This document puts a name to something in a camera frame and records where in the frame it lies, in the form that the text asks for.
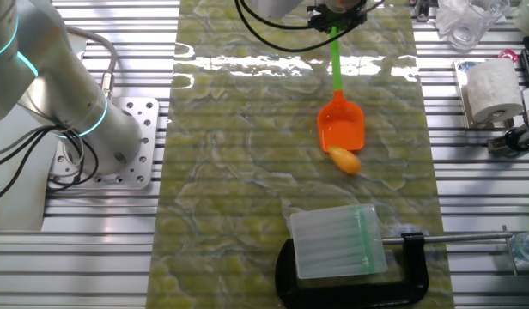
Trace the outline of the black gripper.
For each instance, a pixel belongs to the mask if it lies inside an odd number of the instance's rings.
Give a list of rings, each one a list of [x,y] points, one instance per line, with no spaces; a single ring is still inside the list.
[[[363,8],[355,8],[366,4],[366,0],[316,0],[318,5],[307,6],[307,25],[322,33],[331,31],[332,11],[346,11],[335,21],[338,31],[349,31],[367,20],[367,12]]]

